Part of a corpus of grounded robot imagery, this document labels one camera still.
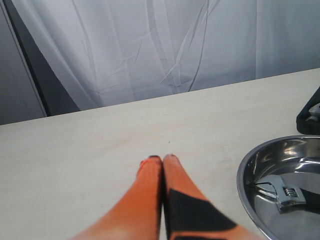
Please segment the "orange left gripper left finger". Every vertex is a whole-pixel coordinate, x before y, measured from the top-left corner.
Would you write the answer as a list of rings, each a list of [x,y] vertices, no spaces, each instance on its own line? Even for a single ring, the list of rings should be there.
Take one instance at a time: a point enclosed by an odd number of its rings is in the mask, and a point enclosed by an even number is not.
[[[143,160],[135,181],[102,218],[74,240],[158,240],[161,223],[162,160]]]

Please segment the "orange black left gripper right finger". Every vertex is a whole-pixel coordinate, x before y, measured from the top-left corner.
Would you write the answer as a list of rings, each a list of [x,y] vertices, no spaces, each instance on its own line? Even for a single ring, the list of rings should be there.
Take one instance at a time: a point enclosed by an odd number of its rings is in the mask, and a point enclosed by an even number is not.
[[[194,184],[176,155],[166,155],[162,164],[168,240],[260,239],[220,212]]]

